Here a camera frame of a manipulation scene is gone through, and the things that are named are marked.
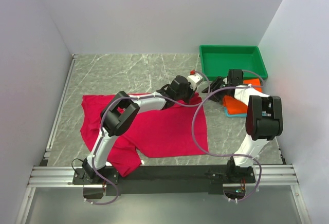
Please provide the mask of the crimson red t shirt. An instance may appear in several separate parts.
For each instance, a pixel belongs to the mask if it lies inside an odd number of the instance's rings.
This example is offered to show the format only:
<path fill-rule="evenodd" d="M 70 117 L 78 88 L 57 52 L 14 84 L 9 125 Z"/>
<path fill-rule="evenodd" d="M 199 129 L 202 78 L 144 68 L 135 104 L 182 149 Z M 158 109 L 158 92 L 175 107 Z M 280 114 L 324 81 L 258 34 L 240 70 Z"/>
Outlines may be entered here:
<path fill-rule="evenodd" d="M 107 153 L 107 162 L 121 176 L 127 176 L 141 165 L 138 152 L 148 158 L 205 154 L 208 151 L 206 117 L 203 109 L 195 113 L 201 100 L 196 93 L 190 107 L 175 104 L 166 110 L 138 115 Z"/>

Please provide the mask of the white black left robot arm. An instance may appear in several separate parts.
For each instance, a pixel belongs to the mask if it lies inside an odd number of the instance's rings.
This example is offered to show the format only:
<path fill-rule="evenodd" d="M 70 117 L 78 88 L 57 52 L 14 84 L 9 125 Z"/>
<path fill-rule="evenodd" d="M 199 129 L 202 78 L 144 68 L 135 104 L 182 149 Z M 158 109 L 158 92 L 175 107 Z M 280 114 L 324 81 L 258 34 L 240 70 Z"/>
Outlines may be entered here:
<path fill-rule="evenodd" d="M 202 75 L 193 71 L 187 77 L 176 76 L 170 84 L 150 94 L 118 92 L 101 112 L 96 142 L 91 153 L 82 161 L 83 173 L 76 173 L 76 176 L 89 184 L 105 181 L 101 173 L 106 168 L 107 157 L 116 140 L 128 131 L 136 116 L 147 111 L 168 109 L 179 101 L 189 103 L 202 81 Z"/>

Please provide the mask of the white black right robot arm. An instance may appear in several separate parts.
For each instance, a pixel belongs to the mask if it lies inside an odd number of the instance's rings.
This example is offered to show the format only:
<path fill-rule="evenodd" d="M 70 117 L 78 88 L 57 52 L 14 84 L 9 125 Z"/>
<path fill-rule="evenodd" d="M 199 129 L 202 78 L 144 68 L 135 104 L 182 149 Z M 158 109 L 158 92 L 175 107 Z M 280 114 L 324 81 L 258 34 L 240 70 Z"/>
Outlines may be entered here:
<path fill-rule="evenodd" d="M 255 72 L 243 69 L 230 69 L 227 77 L 217 77 L 202 92 L 210 100 L 221 102 L 224 96 L 231 96 L 247 106 L 245 129 L 246 136 L 239 149 L 229 156 L 224 173 L 219 179 L 229 183 L 255 182 L 253 164 L 263 147 L 275 137 L 282 134 L 283 115 L 280 97 L 269 96 L 257 90 L 251 84 L 244 84 L 244 73 L 251 73 L 264 80 Z"/>

